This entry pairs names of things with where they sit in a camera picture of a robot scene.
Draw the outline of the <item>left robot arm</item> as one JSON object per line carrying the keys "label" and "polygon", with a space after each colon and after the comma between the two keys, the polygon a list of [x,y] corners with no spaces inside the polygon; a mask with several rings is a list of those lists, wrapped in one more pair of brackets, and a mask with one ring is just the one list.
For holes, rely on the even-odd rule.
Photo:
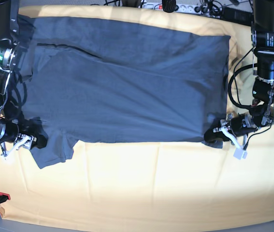
{"label": "left robot arm", "polygon": [[[252,136],[259,134],[260,129],[269,130],[274,125],[274,0],[253,1],[253,17],[250,52],[257,62],[234,68],[228,83],[231,103],[247,112],[237,116],[229,114],[220,120],[216,127],[204,134],[207,144],[231,141],[245,151]],[[255,82],[252,103],[244,105],[233,98],[231,87],[236,83],[236,76],[248,69],[253,70]]]}

